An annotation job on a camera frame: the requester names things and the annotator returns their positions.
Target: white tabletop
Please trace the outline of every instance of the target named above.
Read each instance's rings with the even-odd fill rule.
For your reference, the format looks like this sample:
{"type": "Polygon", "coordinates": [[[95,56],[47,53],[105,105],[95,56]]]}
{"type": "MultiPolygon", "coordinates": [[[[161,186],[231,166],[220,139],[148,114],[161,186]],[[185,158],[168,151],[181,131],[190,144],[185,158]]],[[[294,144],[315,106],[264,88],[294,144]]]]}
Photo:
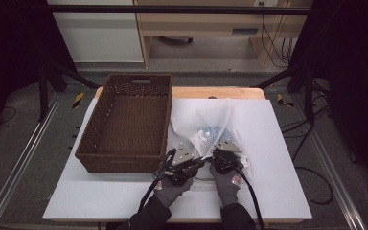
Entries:
{"type": "MultiPolygon", "coordinates": [[[[75,157],[86,123],[98,99],[89,106],[45,219],[54,221],[124,221],[137,212],[152,179],[150,174],[89,173],[75,157]]],[[[172,116],[209,102],[205,99],[173,99],[172,116]]],[[[265,222],[300,222],[311,219],[288,149],[268,100],[231,99],[232,126],[241,138],[242,150],[251,162],[251,184],[265,222]]],[[[168,150],[180,140],[169,129],[168,150]]],[[[206,174],[207,166],[198,174],[206,174]]],[[[253,218],[256,211],[245,184],[239,202],[253,218]]],[[[172,205],[170,222],[218,222],[220,201],[211,187],[194,185],[172,205]]]]}

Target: wicker basket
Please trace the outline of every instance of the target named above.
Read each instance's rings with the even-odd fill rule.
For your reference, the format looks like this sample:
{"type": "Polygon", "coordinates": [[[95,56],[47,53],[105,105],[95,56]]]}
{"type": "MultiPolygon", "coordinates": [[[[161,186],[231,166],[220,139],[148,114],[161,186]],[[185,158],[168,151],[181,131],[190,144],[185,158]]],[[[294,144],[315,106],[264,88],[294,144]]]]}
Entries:
{"type": "Polygon", "coordinates": [[[90,173],[153,173],[166,155],[172,76],[110,75],[76,157],[90,173]]]}

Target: white cabinet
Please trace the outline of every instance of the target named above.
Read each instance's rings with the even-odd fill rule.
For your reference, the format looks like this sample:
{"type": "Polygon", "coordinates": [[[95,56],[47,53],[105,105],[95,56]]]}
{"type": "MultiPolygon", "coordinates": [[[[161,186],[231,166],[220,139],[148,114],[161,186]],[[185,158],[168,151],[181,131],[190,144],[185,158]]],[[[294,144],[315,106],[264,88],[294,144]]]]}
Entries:
{"type": "MultiPolygon", "coordinates": [[[[48,0],[50,5],[133,5],[131,0],[48,0]]],[[[73,61],[143,62],[136,16],[54,13],[73,61]]]]}

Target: sleeve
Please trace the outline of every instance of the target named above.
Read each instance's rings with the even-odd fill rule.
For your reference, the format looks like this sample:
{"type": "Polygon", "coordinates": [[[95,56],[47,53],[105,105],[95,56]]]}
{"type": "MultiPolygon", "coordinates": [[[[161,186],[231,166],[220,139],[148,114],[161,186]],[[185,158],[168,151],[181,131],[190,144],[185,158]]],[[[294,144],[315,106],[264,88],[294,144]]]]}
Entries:
{"type": "Polygon", "coordinates": [[[255,221],[239,203],[229,204],[220,209],[220,216],[225,230],[256,229],[255,221]]]}
{"type": "Polygon", "coordinates": [[[127,222],[117,228],[117,230],[156,230],[172,216],[170,210],[152,196],[143,208],[142,212],[133,215],[127,222]]]}

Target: gray glove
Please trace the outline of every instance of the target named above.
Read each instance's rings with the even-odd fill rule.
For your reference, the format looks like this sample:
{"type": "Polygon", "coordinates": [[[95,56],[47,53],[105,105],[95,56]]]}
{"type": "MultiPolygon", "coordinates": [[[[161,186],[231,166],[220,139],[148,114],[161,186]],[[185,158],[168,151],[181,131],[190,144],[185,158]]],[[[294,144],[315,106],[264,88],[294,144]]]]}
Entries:
{"type": "MultiPolygon", "coordinates": [[[[239,166],[242,169],[243,164],[239,162],[239,166]]],[[[215,170],[215,166],[210,166],[211,175],[215,179],[215,185],[217,186],[218,195],[222,202],[222,207],[228,204],[238,203],[237,193],[241,188],[242,178],[235,171],[231,171],[227,174],[220,174],[215,170]]]]}
{"type": "Polygon", "coordinates": [[[154,195],[160,200],[164,207],[169,208],[175,200],[184,192],[189,191],[194,180],[188,179],[182,186],[173,185],[168,178],[160,180],[154,188],[154,195]]]}

